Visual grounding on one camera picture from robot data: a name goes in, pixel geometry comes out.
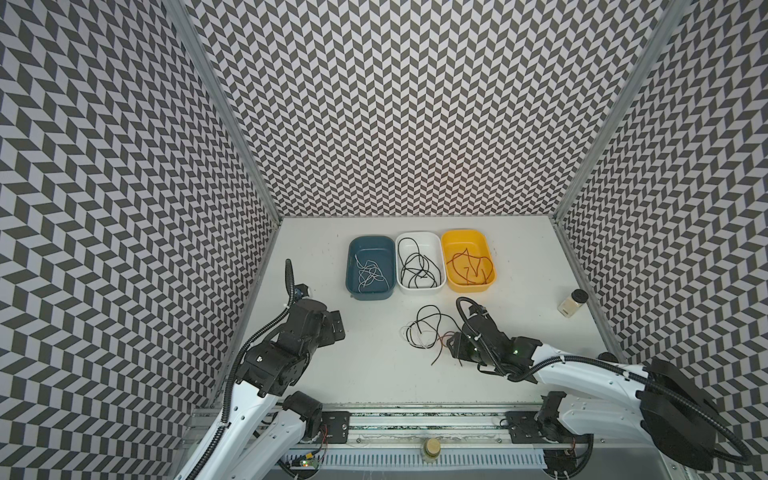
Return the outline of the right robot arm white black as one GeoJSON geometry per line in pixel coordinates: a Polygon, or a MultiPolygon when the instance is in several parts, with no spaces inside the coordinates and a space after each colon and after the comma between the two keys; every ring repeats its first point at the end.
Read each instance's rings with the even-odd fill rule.
{"type": "Polygon", "coordinates": [[[452,356],[484,375],[549,386],[538,413],[543,433],[634,438],[703,472],[718,460],[753,464],[752,451],[726,426],[714,398],[676,365],[661,359],[622,364],[610,353],[590,358],[509,337],[475,300],[460,296],[455,304],[462,325],[449,342],[452,356]]]}

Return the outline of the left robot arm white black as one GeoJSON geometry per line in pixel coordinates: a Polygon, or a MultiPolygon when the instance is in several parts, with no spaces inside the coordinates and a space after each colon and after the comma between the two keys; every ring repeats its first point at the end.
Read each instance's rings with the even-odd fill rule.
{"type": "Polygon", "coordinates": [[[323,405],[295,386],[316,351],[345,339],[341,314],[294,281],[285,261],[285,309],[238,351],[221,409],[178,479],[262,479],[291,448],[316,439],[323,405]]]}

